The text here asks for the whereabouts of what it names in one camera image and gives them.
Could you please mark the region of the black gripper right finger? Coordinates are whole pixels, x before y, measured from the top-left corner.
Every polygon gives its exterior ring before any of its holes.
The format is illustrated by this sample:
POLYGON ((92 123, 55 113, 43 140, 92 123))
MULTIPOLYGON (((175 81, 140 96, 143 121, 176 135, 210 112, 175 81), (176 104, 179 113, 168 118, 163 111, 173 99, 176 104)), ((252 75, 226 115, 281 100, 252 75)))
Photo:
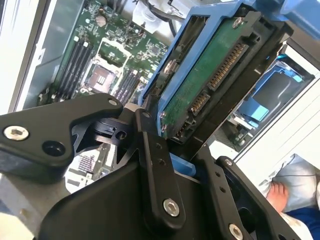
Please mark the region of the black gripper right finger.
POLYGON ((192 161, 203 190, 211 239, 300 239, 231 159, 214 159, 204 146, 192 161))

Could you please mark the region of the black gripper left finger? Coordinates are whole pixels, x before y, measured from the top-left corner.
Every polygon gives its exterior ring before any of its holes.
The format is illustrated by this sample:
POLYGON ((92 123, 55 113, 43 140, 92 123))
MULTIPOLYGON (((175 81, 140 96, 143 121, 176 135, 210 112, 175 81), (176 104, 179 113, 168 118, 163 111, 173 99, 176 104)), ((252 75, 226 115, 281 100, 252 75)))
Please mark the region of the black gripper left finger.
POLYGON ((129 111, 98 93, 2 115, 0 170, 42 184, 59 181, 74 157, 109 142, 138 162, 143 213, 150 225, 183 225, 186 214, 165 139, 152 114, 129 111))

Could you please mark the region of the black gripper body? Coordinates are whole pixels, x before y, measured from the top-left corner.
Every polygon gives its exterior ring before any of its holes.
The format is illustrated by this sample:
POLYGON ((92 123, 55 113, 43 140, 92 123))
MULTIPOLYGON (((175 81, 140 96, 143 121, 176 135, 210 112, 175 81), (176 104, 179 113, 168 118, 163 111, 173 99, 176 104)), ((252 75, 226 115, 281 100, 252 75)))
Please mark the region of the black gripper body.
POLYGON ((115 170, 60 200, 41 240, 248 240, 250 233, 221 166, 202 145, 157 135, 154 122, 102 119, 98 142, 118 148, 115 170))

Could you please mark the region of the person's bare hand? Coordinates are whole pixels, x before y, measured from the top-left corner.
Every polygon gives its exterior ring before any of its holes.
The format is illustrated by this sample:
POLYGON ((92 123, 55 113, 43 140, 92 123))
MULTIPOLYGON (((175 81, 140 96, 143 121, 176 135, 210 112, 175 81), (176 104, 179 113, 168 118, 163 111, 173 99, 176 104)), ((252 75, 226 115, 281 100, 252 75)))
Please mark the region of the person's bare hand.
POLYGON ((271 182, 266 199, 278 213, 281 213, 289 199, 288 188, 283 183, 271 182))

